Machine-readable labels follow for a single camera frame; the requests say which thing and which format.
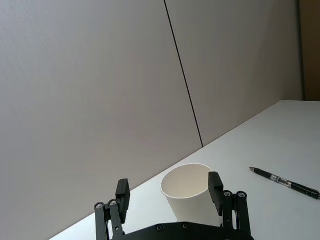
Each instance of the white paper cup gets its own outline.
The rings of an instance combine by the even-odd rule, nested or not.
[[[191,163],[169,172],[161,182],[178,222],[190,222],[220,227],[221,217],[209,193],[209,172],[206,165]]]

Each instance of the screw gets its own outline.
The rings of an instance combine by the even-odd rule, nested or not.
[[[156,227],[155,227],[155,230],[157,231],[157,232],[161,232],[161,231],[163,231],[164,230],[164,226],[163,225],[161,225],[161,224],[159,224],[159,225],[157,225]]]
[[[100,208],[102,208],[102,206],[103,206],[103,205],[102,205],[101,203],[98,203],[98,204],[95,206],[95,208],[96,208],[96,209],[100,209]]]
[[[189,224],[188,224],[188,223],[184,223],[184,224],[182,224],[182,228],[183,228],[183,229],[187,229],[187,228],[189,228]]]
[[[245,195],[243,192],[239,192],[239,193],[238,193],[238,196],[239,196],[240,198],[245,198],[245,197],[246,197],[246,195]]]

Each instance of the black pen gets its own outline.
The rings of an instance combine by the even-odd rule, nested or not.
[[[286,179],[284,179],[282,177],[273,175],[272,173],[263,171],[263,170],[261,170],[259,168],[255,168],[255,167],[249,167],[249,168],[255,174],[258,174],[258,175],[260,175],[260,176],[262,176],[262,177],[264,177],[266,179],[270,179],[271,181],[274,181],[274,182],[276,182],[278,184],[286,186],[286,187],[288,187],[290,189],[293,189],[293,190],[295,190],[295,191],[297,191],[299,193],[302,193],[302,194],[305,194],[305,195],[307,195],[307,196],[309,196],[311,198],[320,200],[320,193],[315,189],[300,185],[300,184],[292,182],[292,181],[288,181],[288,180],[286,180]]]

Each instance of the table surface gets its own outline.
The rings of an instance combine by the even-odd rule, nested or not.
[[[123,225],[127,234],[176,221],[160,184],[170,170],[187,163],[211,167],[226,190],[248,194],[251,233],[256,240],[320,238],[319,200],[249,171],[249,167],[261,168],[319,190],[320,102],[280,101],[132,190]],[[51,240],[95,239],[92,214]]]

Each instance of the gray wall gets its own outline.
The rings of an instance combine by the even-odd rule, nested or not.
[[[167,3],[205,144],[300,99],[293,1]],[[0,50],[3,239],[48,239],[201,148],[162,1],[0,1]]]
[[[301,100],[297,2],[167,0],[203,143]]]
[[[0,233],[43,240],[201,147],[162,1],[0,1]]]

